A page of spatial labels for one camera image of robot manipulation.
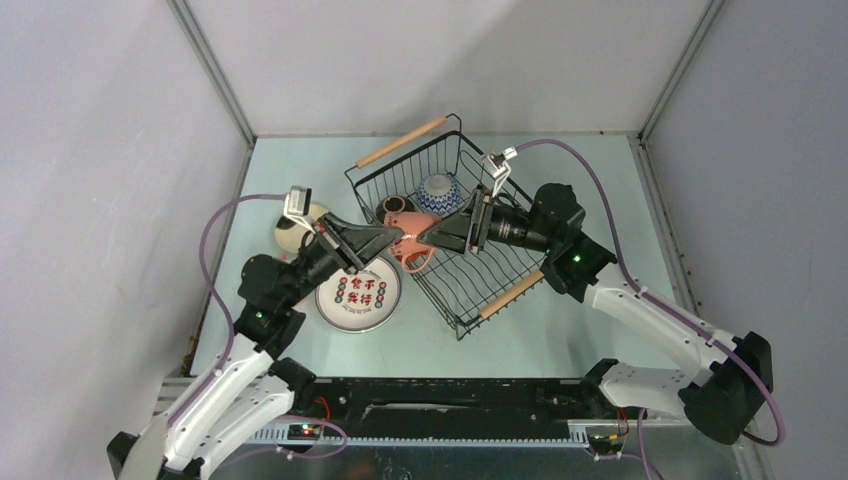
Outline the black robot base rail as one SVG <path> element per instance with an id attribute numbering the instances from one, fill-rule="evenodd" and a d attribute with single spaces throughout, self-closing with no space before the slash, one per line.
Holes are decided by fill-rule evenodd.
<path id="1" fill-rule="evenodd" d="M 324 427 L 322 441 L 543 442 L 577 439 L 577 421 L 633 426 L 637 408 L 615 407 L 578 378 L 324 377 L 288 421 L 276 420 L 258 438 L 290 445 L 289 424 Z"/>

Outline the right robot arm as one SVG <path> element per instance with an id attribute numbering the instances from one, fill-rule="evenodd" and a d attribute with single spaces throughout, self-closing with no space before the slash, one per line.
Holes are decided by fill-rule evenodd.
<path id="1" fill-rule="evenodd" d="M 672 304 L 583 233 L 584 218 L 569 185 L 543 185 L 528 211 L 501 205 L 478 187 L 464 206 L 418 239 L 457 254 L 478 253 L 489 243 L 543 253 L 540 268 L 489 302 L 481 318 L 546 282 L 556 293 L 619 320 L 676 366 L 639 369 L 600 361 L 584 378 L 581 402 L 588 414 L 606 418 L 619 407 L 640 407 L 684 418 L 717 443 L 735 443 L 762 407 L 776 407 L 769 342 L 754 332 L 740 337 L 718 329 Z"/>

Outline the large pink cup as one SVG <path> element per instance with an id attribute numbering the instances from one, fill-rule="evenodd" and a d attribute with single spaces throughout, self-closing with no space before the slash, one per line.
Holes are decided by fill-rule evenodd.
<path id="1" fill-rule="evenodd" d="M 437 248 L 426 245 L 420 236 L 441 222 L 437 215 L 422 212 L 389 212 L 383 224 L 403 231 L 402 236 L 389 247 L 388 253 L 400 262 L 407 273 L 418 273 L 430 262 Z"/>

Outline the cream plate with plum blossom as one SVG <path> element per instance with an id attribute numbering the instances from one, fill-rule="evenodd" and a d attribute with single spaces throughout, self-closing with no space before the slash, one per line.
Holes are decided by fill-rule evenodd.
<path id="1" fill-rule="evenodd" d="M 278 246 L 290 253 L 297 253 L 301 247 L 309 245 L 314 240 L 314 233 L 306 227 L 297 224 L 281 215 L 274 227 L 274 239 Z"/>

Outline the Just To Eat plate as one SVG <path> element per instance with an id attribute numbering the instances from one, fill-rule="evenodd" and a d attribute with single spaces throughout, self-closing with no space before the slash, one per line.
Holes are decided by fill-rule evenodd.
<path id="1" fill-rule="evenodd" d="M 397 270 L 378 257 L 358 273 L 339 270 L 315 291 L 322 317 L 337 330 L 365 333 L 393 315 L 401 296 Z"/>

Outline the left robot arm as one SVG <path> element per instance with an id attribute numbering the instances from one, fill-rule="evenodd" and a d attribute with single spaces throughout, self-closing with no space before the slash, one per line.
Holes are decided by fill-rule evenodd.
<path id="1" fill-rule="evenodd" d="M 117 479 L 208 479 L 257 430 L 316 403 L 314 374 L 285 357 L 305 322 L 296 306 L 339 271 L 357 273 L 404 235 L 399 227 L 355 225 L 332 213 L 294 260 L 248 259 L 238 294 L 245 307 L 213 363 L 139 434 L 107 447 Z"/>

